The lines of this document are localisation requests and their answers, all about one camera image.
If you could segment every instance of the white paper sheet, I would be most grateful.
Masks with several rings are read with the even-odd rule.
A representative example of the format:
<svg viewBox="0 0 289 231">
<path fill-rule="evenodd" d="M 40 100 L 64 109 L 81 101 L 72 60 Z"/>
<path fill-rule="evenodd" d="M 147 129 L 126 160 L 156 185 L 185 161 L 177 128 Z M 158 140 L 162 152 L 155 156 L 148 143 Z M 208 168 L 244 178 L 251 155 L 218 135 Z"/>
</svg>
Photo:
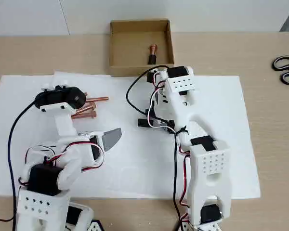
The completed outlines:
<svg viewBox="0 0 289 231">
<path fill-rule="evenodd" d="M 232 198 L 260 197 L 257 168 L 250 141 L 250 129 L 239 77 L 197 76 L 200 90 L 198 107 L 218 139 L 232 149 L 230 174 Z M 77 86 L 90 97 L 109 96 L 97 104 L 96 119 L 75 120 L 78 131 L 108 131 L 120 127 L 122 138 L 106 153 L 102 168 L 83 173 L 71 187 L 76 197 L 172 198 L 173 136 L 163 130 L 138 128 L 144 118 L 125 100 L 134 77 L 89 76 L 56 72 L 52 76 L 4 76 L 0 82 L 0 195 L 11 195 L 6 144 L 17 115 L 34 99 L 45 83 Z M 131 101 L 148 108 L 152 85 L 137 83 Z M 30 109 L 16 126 L 12 141 L 15 179 L 20 175 L 26 149 L 36 143 L 55 141 L 54 120 L 37 108 Z M 183 189 L 183 157 L 178 156 L 177 196 Z"/>
</svg>

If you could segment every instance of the black cable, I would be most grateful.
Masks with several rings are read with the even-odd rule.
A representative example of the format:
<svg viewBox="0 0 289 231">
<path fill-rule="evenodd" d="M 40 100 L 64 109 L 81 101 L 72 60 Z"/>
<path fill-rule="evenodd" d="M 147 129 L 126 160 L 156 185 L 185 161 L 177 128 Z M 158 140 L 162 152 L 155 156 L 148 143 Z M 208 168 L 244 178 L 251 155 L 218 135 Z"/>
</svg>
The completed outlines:
<svg viewBox="0 0 289 231">
<path fill-rule="evenodd" d="M 128 89 L 127 92 L 126 92 L 126 101 L 129 103 L 129 105 L 132 106 L 132 108 L 134 108 L 135 110 L 137 110 L 139 113 L 141 113 L 141 114 L 143 114 L 143 115 L 145 115 L 145 116 L 147 116 L 147 114 L 146 114 L 145 112 L 143 112 L 142 110 L 140 110 L 139 108 L 137 108 L 134 104 L 132 104 L 132 103 L 130 102 L 130 100 L 129 100 L 129 93 L 130 93 L 132 87 L 135 85 L 135 83 L 137 83 L 137 82 L 141 79 L 141 77 L 143 77 L 143 76 L 144 76 L 145 74 L 147 74 L 149 71 L 152 71 L 153 69 L 156 69 L 156 68 L 159 68 L 159 67 L 169 68 L 169 67 L 166 66 L 166 65 L 158 65 L 158 66 L 154 66 L 154 67 L 146 70 L 145 72 L 143 72 L 143 73 L 130 85 L 129 89 Z M 157 117 L 157 116 L 152 116 L 152 117 L 153 117 L 154 119 L 160 120 L 160 121 L 162 121 L 162 122 L 164 122 L 164 123 L 168 123 L 167 120 L 164 120 L 164 119 L 159 118 L 159 117 Z"/>
<path fill-rule="evenodd" d="M 176 191 L 177 191 L 177 150 L 178 150 L 178 144 L 177 144 L 176 138 L 177 138 L 177 135 L 179 135 L 181 132 L 188 133 L 188 130 L 186 130 L 186 126 L 182 127 L 180 130 L 178 130 L 174 134 L 174 178 L 173 178 L 173 197 L 172 197 L 172 200 L 173 200 L 173 204 L 174 204 L 175 210 L 177 211 L 177 214 L 178 214 L 178 218 L 179 218 L 178 223 L 179 223 L 179 225 L 181 227 L 181 231 L 183 231 L 181 214 L 180 214 L 179 208 L 177 206 L 177 202 L 175 200 Z"/>
<path fill-rule="evenodd" d="M 180 214 L 177 202 L 175 200 L 176 191 L 177 191 L 177 149 L 178 149 L 178 145 L 177 145 L 176 139 L 174 139 L 174 178 L 173 178 L 173 197 L 172 197 L 172 200 L 173 200 L 175 210 L 177 211 L 177 214 L 179 217 L 179 223 L 180 223 L 181 231 L 183 231 L 181 214 Z"/>
<path fill-rule="evenodd" d="M 19 121 L 19 119 L 24 115 L 24 113 L 26 113 L 26 111 L 28 111 L 36 102 L 37 99 L 35 99 L 31 104 L 29 104 L 16 118 L 16 120 L 14 121 L 11 130 L 10 130 L 10 135 L 9 135 L 9 139 L 8 139 L 8 164 L 9 164 L 9 170 L 10 170 L 10 175 L 11 175 L 11 183 L 12 183 L 12 191 L 13 191 L 13 216 L 10 219 L 0 219 L 1 222 L 9 222 L 9 221 L 13 221 L 13 229 L 12 231 L 16 230 L 16 190 L 15 190 L 15 182 L 14 182 L 14 174 L 13 174 L 13 168 L 12 168 L 12 163 L 11 163 L 11 141 L 12 141 L 12 135 L 13 135 L 13 131 L 15 129 L 15 126 L 17 124 L 17 122 Z"/>
</svg>

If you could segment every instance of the wire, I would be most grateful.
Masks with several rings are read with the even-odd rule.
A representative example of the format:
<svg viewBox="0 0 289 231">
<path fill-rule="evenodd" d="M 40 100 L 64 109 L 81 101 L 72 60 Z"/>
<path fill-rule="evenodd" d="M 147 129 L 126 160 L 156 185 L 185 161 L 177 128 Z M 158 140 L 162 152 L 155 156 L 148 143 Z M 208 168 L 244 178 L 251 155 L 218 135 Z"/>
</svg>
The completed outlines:
<svg viewBox="0 0 289 231">
<path fill-rule="evenodd" d="M 150 127 L 152 127 L 152 128 L 168 128 L 168 129 L 171 130 L 173 133 L 175 133 L 175 130 L 174 130 L 173 128 L 169 127 L 169 126 L 162 125 L 162 126 L 155 127 L 155 126 L 151 125 L 151 123 L 150 123 L 150 111 L 151 111 L 151 107 L 152 107 L 152 103 L 153 103 L 153 98 L 154 98 L 155 94 L 158 93 L 158 91 L 159 91 L 160 89 L 161 89 L 161 88 L 157 88 L 157 89 L 153 92 L 153 94 L 152 94 L 152 96 L 151 96 L 150 106 L 149 106 L 149 110 L 148 110 L 148 114 L 147 114 L 148 125 L 149 125 Z"/>
<path fill-rule="evenodd" d="M 68 149 L 69 147 L 71 147 L 71 146 L 73 146 L 73 145 L 78 145 L 78 144 L 89 144 L 89 145 L 91 145 L 91 146 L 97 147 L 97 148 L 102 152 L 102 157 L 103 157 L 103 159 L 102 159 L 102 161 L 101 161 L 101 163 L 100 163 L 99 165 L 97 165 L 97 166 L 92 166 L 92 167 L 85 167 L 85 168 L 83 168 L 83 169 L 81 170 L 82 172 L 87 171 L 87 170 L 97 169 L 97 168 L 99 168 L 100 166 L 102 166 L 102 164 L 104 163 L 104 160 L 105 160 L 105 153 L 104 153 L 104 151 L 103 151 L 103 149 L 101 148 L 100 145 L 98 145 L 98 144 L 96 144 L 96 143 L 93 143 L 93 142 L 90 142 L 90 141 L 77 141 L 77 142 L 72 142 L 72 143 L 70 143 L 68 146 L 65 147 L 65 149 L 63 150 L 63 152 L 62 152 L 61 154 L 56 155 L 55 157 L 51 158 L 50 160 L 47 160 L 46 162 L 47 162 L 47 163 L 50 163 L 50 162 L 52 162 L 52 161 L 57 160 L 59 157 L 61 157 L 62 155 L 64 155 L 64 154 L 66 153 L 66 151 L 67 151 L 67 149 Z"/>
<path fill-rule="evenodd" d="M 93 170 L 93 169 L 97 169 L 97 168 L 99 168 L 100 166 L 102 166 L 102 164 L 104 163 L 104 160 L 105 160 L 105 153 L 104 153 L 103 149 L 101 148 L 101 146 L 98 145 L 98 144 L 96 144 L 96 143 L 89 142 L 89 141 L 73 142 L 73 143 L 70 143 L 70 144 L 64 149 L 64 152 L 65 152 L 69 147 L 71 147 L 71 146 L 73 146 L 73 145 L 77 145 L 77 144 L 90 144 L 90 145 L 92 145 L 92 146 L 95 146 L 95 147 L 97 147 L 97 148 L 102 152 L 102 157 L 103 157 L 103 159 L 102 159 L 102 161 L 101 161 L 101 163 L 100 163 L 99 165 L 97 165 L 97 166 L 92 166 L 92 167 L 85 167 L 85 168 L 83 168 L 83 169 L 81 170 L 81 172 L 88 171 L 88 170 Z"/>
<path fill-rule="evenodd" d="M 179 153 L 182 155 L 190 154 L 190 151 L 183 151 L 181 145 L 179 146 Z"/>
<path fill-rule="evenodd" d="M 54 152 L 54 150 L 53 150 L 52 148 L 47 147 L 47 146 L 44 146 L 44 145 L 34 145 L 34 146 L 29 147 L 29 148 L 27 149 L 27 151 L 26 151 L 25 164 L 27 163 L 27 156 L 28 156 L 28 153 L 29 153 L 30 149 L 32 149 L 32 148 L 37 148 L 37 147 L 47 148 L 47 150 L 40 150 L 40 151 L 41 151 L 41 152 L 43 152 L 43 151 L 51 151 L 52 154 L 53 154 L 53 157 L 55 156 L 55 152 Z"/>
<path fill-rule="evenodd" d="M 187 157 L 190 157 L 190 155 L 187 154 L 187 155 L 184 157 L 184 161 L 183 161 L 183 172 L 184 172 L 184 180 L 183 180 L 183 182 L 184 182 L 184 189 L 183 189 L 181 198 L 180 198 L 180 200 L 179 200 L 179 203 L 180 203 L 180 205 L 189 208 L 189 205 L 188 205 L 188 204 L 182 202 L 183 199 L 184 199 L 185 193 L 186 193 L 186 188 L 187 188 L 187 184 L 186 184 L 186 158 L 187 158 Z"/>
<path fill-rule="evenodd" d="M 9 170 L 10 170 L 10 175 L 11 175 L 11 183 L 12 183 L 12 192 L 13 192 L 13 216 L 10 219 L 0 219 L 1 222 L 9 222 L 9 221 L 13 221 L 13 228 L 12 231 L 16 230 L 16 190 L 15 190 L 15 182 L 14 182 L 14 174 L 13 174 L 13 168 L 12 168 L 12 162 L 11 162 L 11 142 L 12 142 L 12 135 L 13 135 L 13 131 L 15 129 L 15 126 L 17 124 L 17 122 L 19 121 L 19 119 L 26 113 L 26 111 L 28 111 L 36 102 L 37 99 L 35 99 L 32 103 L 30 103 L 19 115 L 18 117 L 15 119 L 11 130 L 10 130 L 10 135 L 9 135 L 9 139 L 8 139 L 8 148 L 7 148 L 7 159 L 8 159 L 8 164 L 9 164 Z"/>
<path fill-rule="evenodd" d="M 143 77 L 143 76 L 144 76 L 145 74 L 147 74 L 149 71 L 152 71 L 153 69 L 156 69 L 156 68 L 159 68 L 159 67 L 169 68 L 169 67 L 166 66 L 166 65 L 158 65 L 158 66 L 154 66 L 154 67 L 146 70 L 145 72 L 143 72 L 143 73 L 130 85 L 130 87 L 128 88 L 128 90 L 127 90 L 127 92 L 126 92 L 126 96 L 125 96 L 125 97 L 126 97 L 127 103 L 128 103 L 132 108 L 134 108 L 136 111 L 138 111 L 139 113 L 141 113 L 141 114 L 143 114 L 143 115 L 145 115 L 145 116 L 146 116 L 146 113 L 145 113 L 145 112 L 141 111 L 139 108 L 137 108 L 134 104 L 132 104 L 132 103 L 130 102 L 130 100 L 129 100 L 129 93 L 130 93 L 132 87 L 141 79 L 141 77 Z M 168 121 L 165 120 L 165 119 L 159 118 L 159 117 L 154 116 L 154 115 L 153 115 L 152 117 L 153 117 L 154 119 L 160 120 L 160 121 L 162 121 L 162 122 L 164 122 L 164 123 L 168 123 Z"/>
<path fill-rule="evenodd" d="M 172 200 L 173 200 L 175 210 L 177 211 L 177 214 L 178 214 L 181 231 L 183 231 L 180 211 L 179 211 L 179 208 L 177 206 L 177 202 L 175 201 L 176 191 L 177 191 L 177 149 L 178 149 L 177 142 L 176 142 L 176 139 L 174 139 L 174 178 L 173 178 L 173 197 L 172 197 Z"/>
</svg>

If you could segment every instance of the white wall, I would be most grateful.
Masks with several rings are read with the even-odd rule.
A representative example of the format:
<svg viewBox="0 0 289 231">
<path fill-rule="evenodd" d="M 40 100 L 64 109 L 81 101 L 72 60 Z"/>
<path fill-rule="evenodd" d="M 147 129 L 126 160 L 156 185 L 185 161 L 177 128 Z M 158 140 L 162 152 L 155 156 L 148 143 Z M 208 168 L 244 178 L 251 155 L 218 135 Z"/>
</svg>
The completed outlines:
<svg viewBox="0 0 289 231">
<path fill-rule="evenodd" d="M 289 0 L 0 0 L 0 35 L 105 33 L 110 20 L 146 18 L 173 31 L 279 31 L 288 15 Z"/>
<path fill-rule="evenodd" d="M 0 0 L 0 35 L 67 35 L 59 0 Z"/>
</svg>

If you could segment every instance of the white wire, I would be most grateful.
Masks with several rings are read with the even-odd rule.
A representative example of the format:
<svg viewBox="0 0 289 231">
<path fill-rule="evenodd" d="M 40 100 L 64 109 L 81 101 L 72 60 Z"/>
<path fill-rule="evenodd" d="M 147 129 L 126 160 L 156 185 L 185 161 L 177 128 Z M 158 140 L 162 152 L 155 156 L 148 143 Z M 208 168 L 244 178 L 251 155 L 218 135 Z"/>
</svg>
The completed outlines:
<svg viewBox="0 0 289 231">
<path fill-rule="evenodd" d="M 155 76 L 156 76 L 157 74 L 159 74 L 159 73 L 158 73 L 158 72 L 155 72 L 155 73 L 153 74 L 153 85 L 154 85 L 154 87 L 156 87 L 156 86 L 155 86 Z"/>
<path fill-rule="evenodd" d="M 89 145 L 97 147 L 102 152 L 102 161 L 101 161 L 100 164 L 93 165 L 93 166 L 90 166 L 90 167 L 99 168 L 100 166 L 102 166 L 103 162 L 105 161 L 105 153 L 104 153 L 104 151 L 103 151 L 103 149 L 101 148 L 100 145 L 90 142 L 90 143 L 75 143 L 75 144 L 72 144 L 71 146 L 78 145 L 78 144 L 89 144 Z"/>
<path fill-rule="evenodd" d="M 150 111 L 151 111 L 153 99 L 154 99 L 155 94 L 156 94 L 159 90 L 160 90 L 160 88 L 156 89 L 156 90 L 153 92 L 152 96 L 151 96 L 150 107 L 149 107 L 148 115 L 147 115 L 148 124 L 149 124 L 149 126 L 152 127 L 152 128 L 168 128 L 168 129 L 170 129 L 171 131 L 173 131 L 173 132 L 175 133 L 175 130 L 174 130 L 173 128 L 169 127 L 169 126 L 162 125 L 162 126 L 155 127 L 155 126 L 151 125 L 151 123 L 150 123 Z"/>
<path fill-rule="evenodd" d="M 31 149 L 33 149 L 33 148 L 43 148 L 43 149 L 47 149 L 48 151 L 50 151 L 51 152 L 51 156 L 49 155 L 49 152 L 43 152 L 43 151 L 41 151 L 41 150 L 39 150 L 39 151 L 35 151 L 35 152 L 32 152 L 32 154 L 39 154 L 39 155 L 42 155 L 42 156 L 47 156 L 49 159 L 51 159 L 51 158 L 53 158 L 53 157 L 55 157 L 55 155 L 53 154 L 53 149 L 51 149 L 51 148 L 49 148 L 49 147 L 46 147 L 46 146 L 43 146 L 43 145 L 33 145 L 33 146 L 31 146 L 31 147 L 29 147 L 28 149 L 27 149 L 27 151 L 26 151 L 26 153 L 27 153 L 27 159 L 28 159 L 28 155 L 29 155 L 29 151 L 31 150 Z"/>
</svg>

